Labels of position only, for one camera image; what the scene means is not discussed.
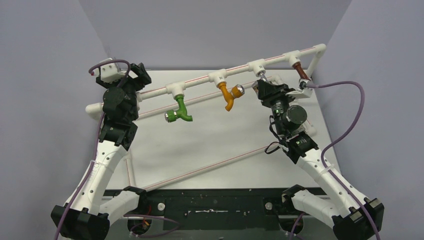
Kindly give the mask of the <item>chrome metal faucet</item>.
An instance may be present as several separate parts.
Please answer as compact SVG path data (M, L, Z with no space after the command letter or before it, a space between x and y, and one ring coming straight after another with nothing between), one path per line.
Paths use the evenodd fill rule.
M266 77L266 74L263 71L261 71L261 72L258 73L258 77L259 77L260 80L262 80L264 82L268 82L268 79Z

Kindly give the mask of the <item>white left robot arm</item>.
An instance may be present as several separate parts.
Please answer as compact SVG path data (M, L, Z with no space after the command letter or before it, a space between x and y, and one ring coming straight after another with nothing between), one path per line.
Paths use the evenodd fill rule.
M145 190L128 186L116 198L103 202L104 193L119 162L129 151L138 129L138 92L152 80L142 63L127 63L125 72L117 61L108 59L89 69L96 82L105 88L94 153L73 194L63 205L56 205L51 218L56 225L54 239L103 240L110 226L129 211L147 211Z

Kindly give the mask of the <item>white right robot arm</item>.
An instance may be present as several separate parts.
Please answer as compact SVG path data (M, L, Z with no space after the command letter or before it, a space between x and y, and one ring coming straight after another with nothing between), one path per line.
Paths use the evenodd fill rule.
M271 110L269 130L277 147L305 171L325 192L324 200L305 187L294 185L282 193L281 207L289 214L300 211L332 229L339 240L380 239L385 207L370 199L350 184L326 158L312 137L302 128L307 121L306 110L294 104L295 99L308 98L318 86L301 79L298 88L257 80L252 85L257 98Z

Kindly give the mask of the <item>white pvc pipe frame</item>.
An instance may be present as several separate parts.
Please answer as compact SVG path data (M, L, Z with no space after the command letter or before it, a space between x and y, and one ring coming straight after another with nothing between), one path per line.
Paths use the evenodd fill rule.
M267 155L274 140L268 130L270 109L258 101L250 64L226 70L154 70L155 83L141 94L137 134L128 155L117 165L108 190L127 186L154 189L258 189L315 182L281 151ZM227 105L217 88L242 85L245 94ZM168 123L184 95L193 121Z

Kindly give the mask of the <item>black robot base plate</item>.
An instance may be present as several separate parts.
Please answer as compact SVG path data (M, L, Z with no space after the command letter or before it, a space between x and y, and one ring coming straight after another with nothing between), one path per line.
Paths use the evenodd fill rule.
M284 188L156 189L131 214L165 217L181 230L288 230L300 214L283 204Z

